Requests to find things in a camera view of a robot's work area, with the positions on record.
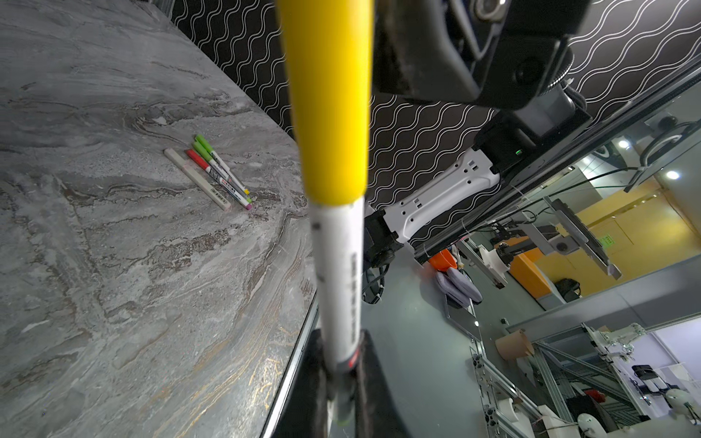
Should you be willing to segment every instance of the gray marble surface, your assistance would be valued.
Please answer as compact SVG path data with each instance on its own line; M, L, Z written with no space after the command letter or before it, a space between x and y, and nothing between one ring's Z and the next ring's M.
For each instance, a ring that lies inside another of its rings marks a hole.
M0 41L0 436L257 436L315 289L294 142L155 6L3 1ZM196 132L251 212L163 155Z

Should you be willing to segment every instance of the red object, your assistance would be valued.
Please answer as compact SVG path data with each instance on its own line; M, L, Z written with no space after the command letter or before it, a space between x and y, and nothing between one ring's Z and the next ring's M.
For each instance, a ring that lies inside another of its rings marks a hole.
M445 272L448 268L458 268L458 264L455 261L455 257L447 249L442 250L435 256L428 260L437 271Z
M200 157L199 153L193 151L192 149L186 150L185 153L188 157L192 158L192 161L197 163L197 165L200 166L202 170L206 171L207 167L210 166L209 164L207 164L204 158Z
M594 399L597 403L604 403L606 401L606 395L601 394L597 390L586 390L584 393Z

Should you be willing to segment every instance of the marker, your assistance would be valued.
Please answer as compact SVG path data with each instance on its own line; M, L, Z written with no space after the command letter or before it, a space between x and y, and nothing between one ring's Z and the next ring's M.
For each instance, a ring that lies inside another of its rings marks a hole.
M224 187L224 190L229 192L229 195L232 195L234 199L238 201L239 204L243 205L243 207L246 210L251 210L253 207L251 203L249 203L246 198L243 197L239 192L237 192L231 184L229 184L224 178L219 176L213 169L212 166L208 165L202 157L200 157L197 152L193 151L192 149L188 149L185 151L188 157L192 158L192 161L197 163L202 170L204 170L208 175L210 175L220 186Z
M217 163L216 160L215 160L214 158L212 158L212 156L210 155L210 153L207 152L207 149L205 149L205 147L202 146L202 144L201 144L200 142L198 142L197 140L195 140L194 142L192 142L192 149L195 149L195 150L197 151L197 153L199 153L200 156L201 156L202 158L204 158L204 160L205 160L207 163L209 163L210 166L212 166L212 168L213 168L219 175L221 175L222 178L224 178L230 185L234 185L234 184L235 184L235 183L233 182L233 180L231 179L231 177L229 176L229 174L226 173L226 170L222 169L222 167L219 165L219 163Z
M231 171L231 168L229 167L229 165L227 165L227 164L224 162L224 160L222 160L222 157L219 156L219 154L212 148L212 146L210 145L210 143L209 143L204 137L202 137L202 135L197 134L197 135L195 136L195 140L197 140L197 141L205 148L205 150L206 150L207 152L209 152L210 155L217 161L217 163L219 163L219 165L220 165L224 170L226 170L226 172L229 174L229 176L230 176L231 179L233 180L234 184L235 184L245 195L247 195L247 194L250 193L250 192L248 191L248 189L243 185L243 183L236 177L236 175L233 174L233 172Z
M193 183L197 184L197 187L204 190L204 192L209 196L223 211L228 212L231 210L231 203L228 199L222 196L206 179L202 178L202 175L197 173L194 167L185 161L178 153L171 148L163 151L165 156L167 156L173 164L175 164L182 172L187 175Z

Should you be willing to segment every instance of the wavy line pattern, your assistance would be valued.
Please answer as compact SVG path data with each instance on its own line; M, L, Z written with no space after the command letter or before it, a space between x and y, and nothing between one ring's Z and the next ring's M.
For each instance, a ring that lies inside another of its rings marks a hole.
M176 0L173 23L288 134L292 134L285 56L272 0ZM701 1L594 0L571 39L572 86L599 122L701 53ZM436 102L371 99L366 199L390 205L451 165L494 110ZM457 204L411 241L425 242L459 220L492 188Z

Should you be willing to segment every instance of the orange bucket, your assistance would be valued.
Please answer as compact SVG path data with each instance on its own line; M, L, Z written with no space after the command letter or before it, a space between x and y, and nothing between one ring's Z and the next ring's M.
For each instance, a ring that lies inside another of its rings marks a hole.
M455 257L447 249L442 250L435 256L428 260L437 271L445 272L448 268L458 268L458 264L455 261Z

